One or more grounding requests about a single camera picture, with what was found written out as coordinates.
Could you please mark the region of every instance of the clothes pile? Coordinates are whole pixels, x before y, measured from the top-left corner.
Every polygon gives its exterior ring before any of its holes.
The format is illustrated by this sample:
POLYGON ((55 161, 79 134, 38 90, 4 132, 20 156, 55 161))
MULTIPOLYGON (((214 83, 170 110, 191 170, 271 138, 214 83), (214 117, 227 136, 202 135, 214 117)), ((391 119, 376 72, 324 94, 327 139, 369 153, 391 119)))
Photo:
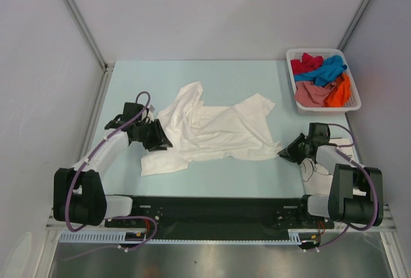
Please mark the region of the clothes pile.
POLYGON ((295 100, 305 107, 343 107, 351 97, 351 83, 339 55, 302 55, 302 60, 291 60, 297 91, 295 100))

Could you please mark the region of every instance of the orange cloth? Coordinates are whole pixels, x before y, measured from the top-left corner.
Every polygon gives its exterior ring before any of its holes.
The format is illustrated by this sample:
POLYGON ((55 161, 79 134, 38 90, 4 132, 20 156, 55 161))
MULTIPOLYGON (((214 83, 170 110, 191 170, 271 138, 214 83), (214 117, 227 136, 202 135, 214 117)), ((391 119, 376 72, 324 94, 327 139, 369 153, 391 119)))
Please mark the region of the orange cloth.
POLYGON ((351 97, 351 82, 346 74, 341 74, 336 80, 337 86, 324 100, 324 107, 343 107, 351 97))

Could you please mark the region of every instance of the metal frame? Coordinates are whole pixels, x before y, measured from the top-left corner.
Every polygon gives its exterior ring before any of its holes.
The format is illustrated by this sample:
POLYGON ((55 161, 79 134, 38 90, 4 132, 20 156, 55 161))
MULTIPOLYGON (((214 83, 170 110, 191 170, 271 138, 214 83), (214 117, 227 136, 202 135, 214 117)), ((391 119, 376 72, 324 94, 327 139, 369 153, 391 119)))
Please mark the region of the metal frame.
POLYGON ((105 70, 107 68, 107 65, 104 61, 103 55, 98 49, 96 41, 94 40, 89 27, 85 23, 84 18, 76 5, 76 2, 74 0, 63 0, 63 2, 65 6, 67 7, 67 10, 69 11, 74 22, 76 23, 78 30, 82 34, 86 44, 88 45, 91 52, 93 53, 96 61, 100 65, 101 69, 105 70))
POLYGON ((394 278, 410 277, 410 269, 404 262, 398 233, 390 232, 381 233, 380 235, 394 278))
POLYGON ((346 29, 343 37, 341 38, 337 49, 343 51, 347 46, 349 40, 353 36, 355 29, 357 28, 358 24, 360 23, 362 17, 364 16, 365 12, 367 11, 370 3, 372 0, 361 0, 360 5, 357 8, 357 11, 354 14, 354 17, 351 19, 351 22, 346 29))
POLYGON ((30 278, 48 278, 61 233, 61 230, 44 231, 43 249, 37 260, 36 270, 30 273, 30 278))
POLYGON ((87 129, 83 138, 82 145, 80 147, 80 152, 77 156, 79 161, 84 155, 89 151, 92 143, 92 138, 97 129, 98 118, 100 117, 101 109, 103 108, 103 102, 107 89, 109 88, 109 83, 111 75, 114 70, 114 64, 108 64, 103 76, 101 76, 100 86, 98 87, 96 97, 94 99, 93 107, 90 113, 89 121, 87 123, 87 129))
MULTIPOLYGON (((120 244, 120 245, 129 245, 129 244, 139 244, 143 239, 140 240, 127 240, 127 233, 144 233, 145 229, 133 230, 133 231, 96 231, 96 230, 82 230, 77 233, 72 233, 70 231, 63 231, 60 237, 61 243, 95 243, 95 244, 120 244)), ((255 241, 253 244, 257 245, 300 245, 301 240, 298 232, 289 231, 289 239, 279 239, 279 240, 270 240, 270 241, 255 241)), ((249 245, 248 241, 210 241, 210 240, 168 240, 168 239, 152 239, 150 243, 153 244, 164 244, 164 243, 173 243, 173 244, 199 244, 199 245, 249 245)))

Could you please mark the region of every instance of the gray wall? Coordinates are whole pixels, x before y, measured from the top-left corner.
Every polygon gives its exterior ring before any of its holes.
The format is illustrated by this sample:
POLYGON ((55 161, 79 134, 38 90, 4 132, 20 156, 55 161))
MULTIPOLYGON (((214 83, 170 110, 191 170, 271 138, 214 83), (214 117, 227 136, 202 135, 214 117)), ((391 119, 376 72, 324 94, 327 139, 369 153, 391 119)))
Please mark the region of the gray wall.
POLYGON ((382 169, 411 264, 411 0, 374 0, 344 51, 362 108, 349 115, 367 164, 382 169))
POLYGON ((62 0, 0 0, 0 67, 0 272, 30 232, 28 274, 102 72, 62 0))
POLYGON ((76 0, 115 60, 284 59, 335 47, 361 0, 76 0))

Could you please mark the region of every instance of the laundry basket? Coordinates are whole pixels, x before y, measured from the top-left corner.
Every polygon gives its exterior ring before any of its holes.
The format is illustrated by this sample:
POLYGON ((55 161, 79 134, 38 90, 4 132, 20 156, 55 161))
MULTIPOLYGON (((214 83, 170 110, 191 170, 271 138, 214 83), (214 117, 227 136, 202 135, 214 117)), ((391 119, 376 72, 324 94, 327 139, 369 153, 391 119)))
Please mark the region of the laundry basket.
POLYGON ((302 54, 303 53, 308 53, 311 56, 322 56, 325 59, 334 56, 334 55, 339 55, 342 57, 342 60, 344 61, 344 64, 347 65, 347 70, 345 71, 345 74, 348 75, 350 82, 351 82, 351 97, 349 98, 349 101, 344 105, 344 107, 304 107, 301 105, 298 101, 296 101, 297 104, 297 110, 299 114, 320 114, 320 115, 333 115, 333 114, 343 114, 346 113, 347 111, 352 111, 352 110, 358 110, 361 107, 361 100, 360 96, 358 95, 357 88, 355 86, 353 76, 349 70, 347 61, 344 57, 344 54, 337 49, 328 49, 328 48, 299 48, 299 49, 290 49, 286 53, 287 57, 287 62, 288 62, 288 72, 290 73, 290 79, 291 79, 291 84, 293 87, 294 94, 297 91, 297 88, 295 87, 295 81, 294 81, 294 75, 291 67, 291 60, 301 60, 302 54))

